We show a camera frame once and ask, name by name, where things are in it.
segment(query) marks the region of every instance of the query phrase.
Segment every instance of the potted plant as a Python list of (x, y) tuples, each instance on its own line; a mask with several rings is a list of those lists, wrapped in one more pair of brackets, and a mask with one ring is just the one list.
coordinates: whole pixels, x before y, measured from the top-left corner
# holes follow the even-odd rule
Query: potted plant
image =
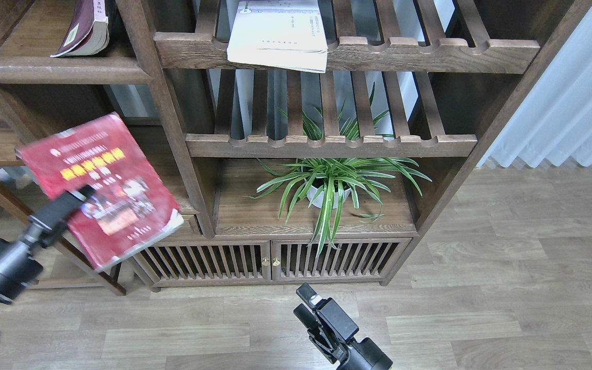
[[(373, 103), (374, 89), (372, 88), (369, 102)], [(338, 120), (341, 121), (341, 112), (344, 110), (344, 104), (340, 110)], [(283, 115), (287, 115), (284, 110), (280, 110)], [(378, 121), (389, 114), (388, 110), (374, 117), (374, 127)], [(303, 113), (303, 132), (311, 140), (319, 140), (323, 137), (322, 129), (315, 124), (305, 113)], [(339, 133), (349, 140), (356, 140), (360, 137), (357, 118), (347, 119), (341, 125)], [(285, 223), (289, 221), (289, 216), (298, 201), (309, 199), (308, 207), (315, 206), (320, 208), (317, 224), (314, 227), (314, 233), (309, 246), (317, 242), (319, 248), (317, 255), (321, 253), (326, 243), (336, 248), (334, 241), (338, 231), (339, 221), (341, 219), (343, 202), (350, 195), (353, 200), (353, 208), (359, 209), (359, 193), (367, 193), (372, 199), (383, 208), (380, 189), (390, 192), (381, 178), (395, 178), (392, 173), (398, 173), (405, 176), (421, 196), (421, 189), (416, 177), (431, 181), (431, 179), (420, 171), (414, 169), (418, 167), (416, 161), (410, 158), (300, 158), (294, 163), (279, 164), (286, 170), (282, 173), (274, 171), (263, 162), (259, 161), (261, 166), (275, 176), (270, 181), (263, 183), (257, 188), (261, 193), (253, 199), (260, 199), (271, 194), (277, 189), (285, 186), (280, 205), (278, 208), (278, 218), (282, 218), (285, 209)], [(360, 215), (367, 220), (361, 221), (371, 223), (381, 216), (381, 212), (376, 215)]]

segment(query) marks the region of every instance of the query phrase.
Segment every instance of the white label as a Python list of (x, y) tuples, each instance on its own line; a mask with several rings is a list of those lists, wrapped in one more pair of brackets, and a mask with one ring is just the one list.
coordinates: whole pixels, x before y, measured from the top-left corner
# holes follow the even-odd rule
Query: white label
[(65, 38), (65, 44), (63, 44), (63, 46), (65, 47), (66, 45), (72, 44), (72, 42), (75, 40), (75, 37), (77, 37), (77, 30), (79, 29), (79, 24), (77, 23), (77, 25), (72, 28), (72, 30), (70, 30), (68, 32), (68, 37)]

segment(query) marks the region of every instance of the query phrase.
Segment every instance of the red book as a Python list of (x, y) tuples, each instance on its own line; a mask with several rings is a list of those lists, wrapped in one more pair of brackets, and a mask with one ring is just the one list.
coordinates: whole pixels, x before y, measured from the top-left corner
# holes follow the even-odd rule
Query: red book
[(116, 113), (22, 147), (18, 156), (51, 199), (85, 184), (97, 190), (68, 228), (98, 272), (183, 223), (177, 201)]

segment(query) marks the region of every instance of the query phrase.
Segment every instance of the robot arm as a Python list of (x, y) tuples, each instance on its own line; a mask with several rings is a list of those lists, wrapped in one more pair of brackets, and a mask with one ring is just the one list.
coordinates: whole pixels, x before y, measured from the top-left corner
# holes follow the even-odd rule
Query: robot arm
[(339, 361), (338, 370), (388, 370), (392, 360), (369, 338), (357, 342), (359, 328), (332, 298), (321, 298), (305, 283), (296, 294), (300, 304), (294, 315), (305, 325), (310, 342), (330, 361)]
[(64, 192), (29, 216), (29, 226), (9, 243), (0, 239), (0, 303), (12, 304), (43, 271), (34, 258), (39, 248), (47, 248), (61, 237), (67, 220), (95, 190), (86, 185), (78, 191)]

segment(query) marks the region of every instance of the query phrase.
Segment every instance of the slatted cabinet door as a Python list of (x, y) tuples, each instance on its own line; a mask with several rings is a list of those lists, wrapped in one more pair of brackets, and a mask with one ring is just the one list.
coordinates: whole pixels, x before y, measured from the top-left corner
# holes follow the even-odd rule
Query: slatted cabinet door
[(342, 239), (338, 249), (306, 240), (271, 242), (273, 281), (326, 283), (330, 281), (380, 281), (395, 266), (411, 239)]
[(266, 283), (268, 242), (152, 246), (134, 257), (154, 287)]

